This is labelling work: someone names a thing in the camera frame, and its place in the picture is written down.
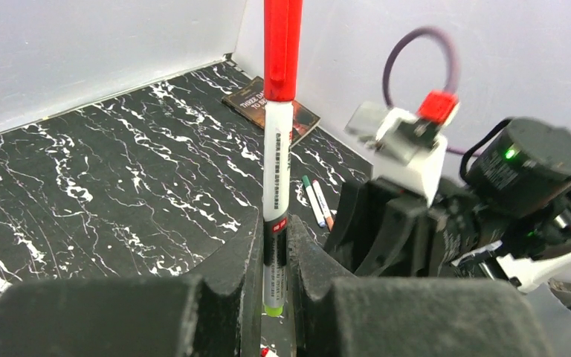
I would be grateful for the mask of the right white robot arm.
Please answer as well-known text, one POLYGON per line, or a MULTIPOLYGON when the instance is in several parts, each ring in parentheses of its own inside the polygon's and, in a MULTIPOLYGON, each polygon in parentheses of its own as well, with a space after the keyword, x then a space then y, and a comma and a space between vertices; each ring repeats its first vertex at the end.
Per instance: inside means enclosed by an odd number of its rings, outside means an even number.
POLYGON ((432 200, 388 177, 342 187, 324 250, 360 277, 478 277, 522 282, 499 257, 571 253, 571 131, 501 120, 464 154, 462 184, 437 176, 432 200))

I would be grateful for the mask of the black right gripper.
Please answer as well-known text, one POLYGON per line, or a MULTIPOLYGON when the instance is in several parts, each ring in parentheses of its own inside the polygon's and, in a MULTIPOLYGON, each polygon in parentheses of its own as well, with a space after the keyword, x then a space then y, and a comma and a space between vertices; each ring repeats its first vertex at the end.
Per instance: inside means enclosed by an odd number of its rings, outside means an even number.
POLYGON ((360 277, 438 277, 452 261, 500 240, 507 226, 448 178, 432 205, 384 178, 348 181, 323 249, 360 277))

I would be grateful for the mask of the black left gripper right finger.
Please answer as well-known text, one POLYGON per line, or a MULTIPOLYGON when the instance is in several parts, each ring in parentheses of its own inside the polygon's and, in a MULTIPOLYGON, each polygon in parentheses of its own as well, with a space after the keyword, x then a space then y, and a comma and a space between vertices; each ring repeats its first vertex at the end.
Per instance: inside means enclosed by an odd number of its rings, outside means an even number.
POLYGON ((552 356, 529 304, 509 284, 356 277, 288 219, 293 356, 552 356))

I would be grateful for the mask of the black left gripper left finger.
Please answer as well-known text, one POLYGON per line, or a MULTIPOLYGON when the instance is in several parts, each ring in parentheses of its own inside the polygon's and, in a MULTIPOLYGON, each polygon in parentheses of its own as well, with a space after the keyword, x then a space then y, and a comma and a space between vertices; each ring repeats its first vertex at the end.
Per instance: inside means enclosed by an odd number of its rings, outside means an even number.
POLYGON ((258 356, 262 218, 172 277, 35 280, 0 297, 0 356, 258 356))

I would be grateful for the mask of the red pen cap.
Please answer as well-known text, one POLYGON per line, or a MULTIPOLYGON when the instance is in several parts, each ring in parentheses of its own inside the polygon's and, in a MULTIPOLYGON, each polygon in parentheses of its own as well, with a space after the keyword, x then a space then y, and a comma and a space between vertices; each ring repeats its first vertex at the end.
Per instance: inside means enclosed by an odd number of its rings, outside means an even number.
POLYGON ((265 0, 264 94, 267 100, 295 99, 302 0, 265 0))

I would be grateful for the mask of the white marker pen yellow end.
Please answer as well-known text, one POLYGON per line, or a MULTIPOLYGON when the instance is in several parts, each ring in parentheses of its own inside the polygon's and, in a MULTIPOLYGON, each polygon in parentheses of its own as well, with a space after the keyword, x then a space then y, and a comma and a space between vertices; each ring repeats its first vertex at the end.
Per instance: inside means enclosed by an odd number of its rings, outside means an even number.
POLYGON ((265 107, 264 163, 262 189, 263 218, 263 306, 266 315, 283 313, 286 301, 286 246, 290 193, 290 117, 284 129, 276 115, 265 107))

